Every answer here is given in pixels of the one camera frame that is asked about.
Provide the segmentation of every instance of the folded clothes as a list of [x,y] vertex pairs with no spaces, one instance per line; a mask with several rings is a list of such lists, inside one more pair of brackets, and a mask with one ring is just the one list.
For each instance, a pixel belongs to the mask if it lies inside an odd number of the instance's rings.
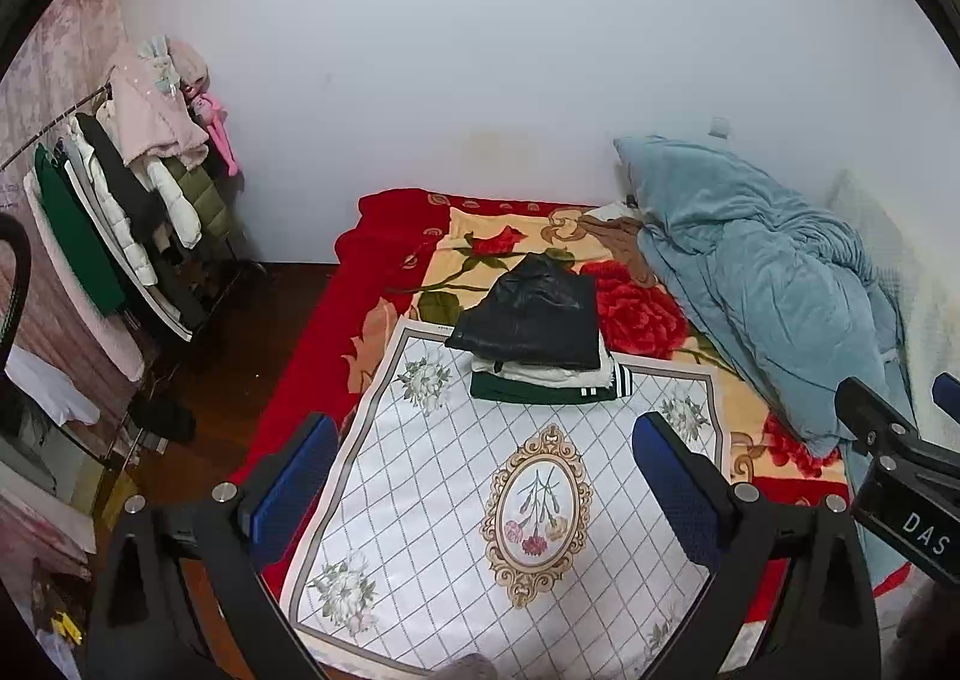
[[526,255],[460,315],[446,346],[492,360],[596,370],[596,285],[548,255]]
[[473,356],[470,368],[474,372],[497,375],[504,380],[541,385],[546,388],[606,388],[613,381],[613,358],[607,351],[603,335],[597,333],[600,342],[600,368],[590,371],[560,369],[558,366],[534,366],[529,363],[516,363],[512,360],[491,360],[483,356]]
[[606,387],[551,388],[506,380],[487,372],[474,372],[470,395],[507,404],[566,405],[591,404],[620,399],[634,392],[634,378],[624,366],[613,364],[613,379]]

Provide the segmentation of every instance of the diamond grid pattern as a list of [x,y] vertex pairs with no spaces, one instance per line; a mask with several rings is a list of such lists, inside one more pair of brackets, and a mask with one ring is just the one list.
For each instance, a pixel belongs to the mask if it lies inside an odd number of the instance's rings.
[[[440,342],[412,335],[394,373],[431,351],[451,373],[443,405],[424,417],[401,383],[387,386],[310,570],[313,578],[328,562],[365,562],[376,623],[354,636],[336,628],[310,587],[299,621],[422,669],[479,651],[504,677],[639,676],[654,626],[683,618],[707,570],[686,558],[635,466],[632,427],[668,396],[689,396],[709,416],[704,383],[631,367],[635,392],[624,399],[501,405],[469,397],[470,355]],[[688,443],[704,455],[718,432],[710,419]],[[484,558],[479,522],[493,474],[551,422],[581,453],[594,490],[587,546],[551,591],[515,609]]]

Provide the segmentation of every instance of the metal screw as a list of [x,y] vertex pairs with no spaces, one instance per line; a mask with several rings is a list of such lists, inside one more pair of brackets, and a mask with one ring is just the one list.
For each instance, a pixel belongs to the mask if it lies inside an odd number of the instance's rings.
[[749,482],[737,482],[733,486],[733,496],[739,498],[741,501],[746,501],[746,503],[751,503],[756,501],[757,498],[760,498],[760,491],[757,490],[755,485],[751,485]]
[[847,503],[844,501],[842,496],[837,496],[836,493],[831,493],[827,498],[824,499],[824,504],[827,504],[827,509],[830,512],[843,512],[847,509]]
[[232,482],[221,482],[219,485],[215,485],[210,492],[210,496],[213,496],[213,501],[219,501],[221,504],[230,501],[236,495],[237,486]]
[[137,512],[141,511],[145,506],[147,506],[146,498],[140,496],[140,494],[135,494],[124,501],[123,509],[124,512],[128,512],[131,515],[136,515]]

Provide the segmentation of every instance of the oval floral frame design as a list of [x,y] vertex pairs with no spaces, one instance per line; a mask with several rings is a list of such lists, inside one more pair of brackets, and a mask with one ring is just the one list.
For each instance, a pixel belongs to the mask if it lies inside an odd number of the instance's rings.
[[[503,510],[507,496],[514,490],[517,477],[534,464],[549,462],[568,479],[573,515],[565,530],[563,546],[549,553],[539,565],[518,563],[510,551],[505,551],[507,538],[503,535]],[[507,597],[515,607],[526,607],[536,594],[549,591],[565,571],[573,566],[573,556],[587,543],[587,523],[593,489],[584,478],[584,464],[572,442],[563,436],[560,426],[550,424],[534,434],[523,446],[512,453],[507,463],[493,474],[491,498],[480,523],[480,533],[487,540],[487,560],[491,563],[498,585],[507,589]]]

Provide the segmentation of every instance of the blue blanket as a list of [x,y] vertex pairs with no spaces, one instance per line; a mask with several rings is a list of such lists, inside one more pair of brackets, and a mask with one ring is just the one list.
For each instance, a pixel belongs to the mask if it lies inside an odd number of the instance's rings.
[[[656,276],[815,456],[838,443],[854,490],[869,459],[833,411],[858,377],[912,422],[898,316],[860,237],[736,155],[662,137],[614,142],[644,212]],[[874,583],[904,559],[865,535]]]

